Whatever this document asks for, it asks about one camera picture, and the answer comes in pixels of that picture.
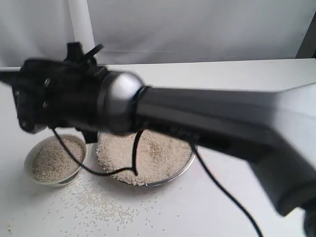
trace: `white rice pile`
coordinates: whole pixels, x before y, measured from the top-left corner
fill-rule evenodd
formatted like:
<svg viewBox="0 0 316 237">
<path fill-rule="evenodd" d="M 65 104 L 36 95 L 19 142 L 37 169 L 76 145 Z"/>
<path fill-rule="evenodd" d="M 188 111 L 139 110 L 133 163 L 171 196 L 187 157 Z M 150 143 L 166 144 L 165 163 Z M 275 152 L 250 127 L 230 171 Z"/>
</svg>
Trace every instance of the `white rice pile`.
<svg viewBox="0 0 316 237">
<path fill-rule="evenodd" d="M 135 136 L 120 137 L 105 133 L 100 136 L 97 157 L 104 170 L 113 171 L 132 166 Z M 113 177 L 138 186 L 161 181 L 179 172 L 188 163 L 190 155 L 191 149 L 186 142 L 144 131 L 137 149 L 138 176 L 127 170 Z"/>
<path fill-rule="evenodd" d="M 65 145 L 79 161 L 83 160 L 84 151 L 80 144 L 63 139 Z M 33 161 L 32 171 L 40 182 L 62 181 L 78 169 L 78 165 L 67 155 L 56 139 L 47 142 Z"/>
</svg>

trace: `white fabric backdrop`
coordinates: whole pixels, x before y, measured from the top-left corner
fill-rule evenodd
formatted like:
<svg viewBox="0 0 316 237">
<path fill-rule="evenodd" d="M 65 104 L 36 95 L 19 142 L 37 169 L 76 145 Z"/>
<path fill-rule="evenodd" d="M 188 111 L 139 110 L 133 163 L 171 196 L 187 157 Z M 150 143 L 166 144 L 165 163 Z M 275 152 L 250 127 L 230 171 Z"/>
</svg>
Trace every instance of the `white fabric backdrop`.
<svg viewBox="0 0 316 237">
<path fill-rule="evenodd" d="M 0 0 L 0 66 L 62 59 L 85 35 L 105 46 L 106 64 L 293 58 L 316 10 L 315 0 L 87 1 L 81 27 L 67 0 Z"/>
</svg>

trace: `black cord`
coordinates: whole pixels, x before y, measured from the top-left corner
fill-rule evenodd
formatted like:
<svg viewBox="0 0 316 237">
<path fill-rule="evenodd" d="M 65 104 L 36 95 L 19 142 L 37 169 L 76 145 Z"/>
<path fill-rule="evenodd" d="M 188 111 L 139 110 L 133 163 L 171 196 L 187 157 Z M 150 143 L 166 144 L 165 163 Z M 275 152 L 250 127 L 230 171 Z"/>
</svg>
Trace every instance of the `black cord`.
<svg viewBox="0 0 316 237">
<path fill-rule="evenodd" d="M 200 164 L 202 165 L 203 169 L 205 170 L 205 172 L 208 174 L 208 176 L 210 177 L 210 179 L 215 183 L 215 185 L 246 215 L 246 217 L 249 219 L 249 221 L 251 222 L 252 226 L 254 227 L 254 229 L 257 232 L 257 235 L 259 237 L 263 237 L 263 234 L 258 226 L 258 224 L 256 223 L 255 219 L 250 215 L 250 213 L 246 210 L 245 207 L 243 207 L 241 205 L 241 203 L 233 196 L 231 195 L 218 181 L 217 179 L 214 177 L 214 175 L 211 173 L 211 171 L 207 168 L 206 164 L 204 163 L 204 161 L 202 160 L 202 157 L 200 156 L 200 154 L 198 153 L 196 147 L 193 144 L 190 144 L 191 150 L 193 153 L 196 154 L 197 159 L 199 160 Z"/>
<path fill-rule="evenodd" d="M 89 167 L 85 166 L 82 162 L 78 161 L 75 156 L 71 153 L 71 151 L 68 149 L 68 147 L 65 145 L 65 143 L 63 142 L 62 138 L 59 136 L 59 134 L 56 132 L 55 129 L 52 129 L 56 139 L 58 140 L 58 142 L 60 143 L 60 145 L 65 149 L 66 153 L 74 160 L 74 162 L 77 163 L 77 165 L 79 165 L 80 167 L 84 168 L 86 171 L 88 171 L 91 174 L 95 174 L 98 176 L 111 176 L 117 173 L 120 173 L 122 171 L 125 170 L 131 170 L 134 172 L 134 174 L 137 176 L 138 172 L 136 169 L 136 152 L 137 152 L 137 147 L 138 147 L 138 143 L 139 143 L 139 139 L 140 136 L 142 135 L 143 131 L 140 131 L 136 134 L 135 140 L 134 140 L 134 144 L 133 144 L 133 152 L 132 152 L 132 167 L 125 167 L 125 168 L 121 168 L 121 169 L 117 169 L 114 171 L 109 171 L 109 172 L 98 172 L 98 171 L 94 171 L 92 169 L 90 169 Z"/>
</svg>

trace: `stainless steel bowl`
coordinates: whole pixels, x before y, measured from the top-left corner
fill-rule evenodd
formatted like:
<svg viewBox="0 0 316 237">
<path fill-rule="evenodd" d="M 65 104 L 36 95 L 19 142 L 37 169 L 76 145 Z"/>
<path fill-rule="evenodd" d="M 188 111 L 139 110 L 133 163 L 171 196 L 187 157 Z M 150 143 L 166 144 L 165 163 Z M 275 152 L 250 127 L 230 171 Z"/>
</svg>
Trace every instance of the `stainless steel bowl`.
<svg viewBox="0 0 316 237">
<path fill-rule="evenodd" d="M 99 146 L 100 135 L 101 135 L 101 133 L 98 134 L 98 143 L 96 145 L 96 151 L 97 151 L 98 146 Z M 193 163 L 195 157 L 196 157 L 196 155 L 193 152 L 191 152 L 190 158 L 188 159 L 188 163 L 179 172 L 175 173 L 174 175 L 170 176 L 169 178 L 166 178 L 166 179 L 163 179 L 163 180 L 160 180 L 157 182 L 147 183 L 145 185 L 133 185 L 133 184 L 129 184 L 129 183 L 126 183 L 124 181 L 118 180 L 116 178 L 114 178 L 114 179 L 116 179 L 117 181 L 119 181 L 121 183 L 125 183 L 125 184 L 131 185 L 131 186 L 136 186 L 136 187 L 154 187 L 154 186 L 163 185 L 163 184 L 166 184 L 166 183 L 178 178 L 181 174 L 186 172 L 188 170 L 188 168 L 190 167 L 190 165 Z"/>
</svg>

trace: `white table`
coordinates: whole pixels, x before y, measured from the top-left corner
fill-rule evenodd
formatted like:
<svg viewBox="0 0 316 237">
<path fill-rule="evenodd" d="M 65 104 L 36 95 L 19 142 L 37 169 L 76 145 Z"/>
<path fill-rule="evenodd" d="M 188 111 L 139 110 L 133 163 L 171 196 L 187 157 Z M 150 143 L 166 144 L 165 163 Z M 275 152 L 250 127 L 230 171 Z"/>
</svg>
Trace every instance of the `white table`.
<svg viewBox="0 0 316 237">
<path fill-rule="evenodd" d="M 110 68 L 132 70 L 149 84 L 169 87 L 281 90 L 316 81 L 314 59 Z M 128 187 L 85 171 L 64 188 L 35 185 L 23 173 L 24 157 L 52 132 L 30 135 L 20 130 L 11 90 L 5 86 L 0 86 L 0 109 L 1 237 L 256 236 L 246 217 L 196 161 L 170 185 L 152 189 Z M 78 134 L 71 129 L 61 132 Z M 265 236 L 303 236 L 303 212 L 278 216 L 245 162 L 206 149 L 200 152 L 223 185 L 253 214 Z M 93 163 L 91 156 L 88 164 Z"/>
</svg>

